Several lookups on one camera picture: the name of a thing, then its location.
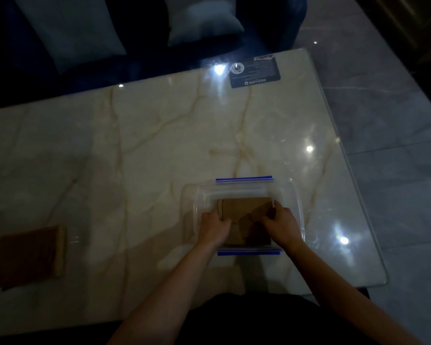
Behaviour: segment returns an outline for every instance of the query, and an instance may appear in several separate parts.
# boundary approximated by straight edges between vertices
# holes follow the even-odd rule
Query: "wooden block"
[[[64,273],[60,226],[0,237],[0,287],[9,289]]]
[[[232,226],[225,245],[262,246],[271,239],[259,220],[273,208],[271,197],[223,199],[217,203],[219,217],[230,218]]]

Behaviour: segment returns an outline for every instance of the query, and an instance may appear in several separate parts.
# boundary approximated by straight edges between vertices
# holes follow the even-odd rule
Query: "human hand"
[[[217,208],[211,213],[201,215],[201,228],[198,234],[198,245],[217,249],[227,239],[230,233],[230,219],[220,220]]]
[[[284,208],[278,201],[274,202],[276,215],[274,220],[263,217],[261,222],[270,237],[284,250],[295,254],[297,247],[303,243],[297,220],[289,208]]]

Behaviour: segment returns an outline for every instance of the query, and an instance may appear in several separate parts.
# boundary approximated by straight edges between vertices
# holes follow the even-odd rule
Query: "pillow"
[[[171,28],[168,46],[244,31],[236,0],[165,0]]]
[[[15,0],[60,74],[126,54],[104,0]]]

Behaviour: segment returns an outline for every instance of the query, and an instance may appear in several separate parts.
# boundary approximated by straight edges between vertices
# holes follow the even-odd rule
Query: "forearm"
[[[286,248],[321,306],[331,309],[380,344],[421,344],[329,267],[305,243]]]
[[[196,245],[115,332],[109,344],[173,343],[214,249]]]

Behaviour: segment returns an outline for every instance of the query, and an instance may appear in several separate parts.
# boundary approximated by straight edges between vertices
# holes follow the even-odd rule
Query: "sticker label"
[[[274,55],[230,63],[229,75],[232,88],[258,85],[281,79]]]

